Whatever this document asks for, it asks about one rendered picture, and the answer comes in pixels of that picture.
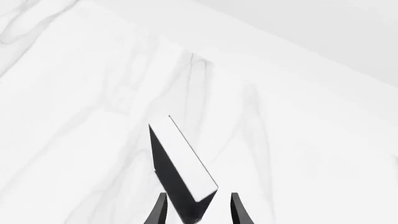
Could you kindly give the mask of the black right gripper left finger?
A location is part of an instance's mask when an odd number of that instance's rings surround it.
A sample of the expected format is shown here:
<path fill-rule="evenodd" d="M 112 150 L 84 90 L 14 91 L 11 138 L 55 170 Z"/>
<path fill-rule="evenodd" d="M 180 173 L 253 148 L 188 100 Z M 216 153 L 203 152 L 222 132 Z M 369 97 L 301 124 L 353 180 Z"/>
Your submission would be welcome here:
<path fill-rule="evenodd" d="M 162 192 L 144 224 L 165 224 L 167 218 L 167 194 Z"/>

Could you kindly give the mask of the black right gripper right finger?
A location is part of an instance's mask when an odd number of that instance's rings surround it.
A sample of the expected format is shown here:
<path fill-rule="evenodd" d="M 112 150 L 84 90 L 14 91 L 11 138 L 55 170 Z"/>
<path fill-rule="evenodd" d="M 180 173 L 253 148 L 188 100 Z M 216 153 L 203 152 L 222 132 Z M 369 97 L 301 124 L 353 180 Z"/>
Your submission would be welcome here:
<path fill-rule="evenodd" d="M 231 194 L 230 210 L 233 224 L 254 224 L 236 192 Z"/>

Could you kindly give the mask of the black book with white pages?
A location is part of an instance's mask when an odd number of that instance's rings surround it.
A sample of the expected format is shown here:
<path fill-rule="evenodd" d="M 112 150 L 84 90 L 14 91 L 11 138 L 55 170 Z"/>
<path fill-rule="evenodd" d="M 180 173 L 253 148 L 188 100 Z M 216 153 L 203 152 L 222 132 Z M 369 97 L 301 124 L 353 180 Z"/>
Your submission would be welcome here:
<path fill-rule="evenodd" d="M 204 216 L 218 185 L 171 116 L 149 123 L 155 173 L 183 224 Z"/>

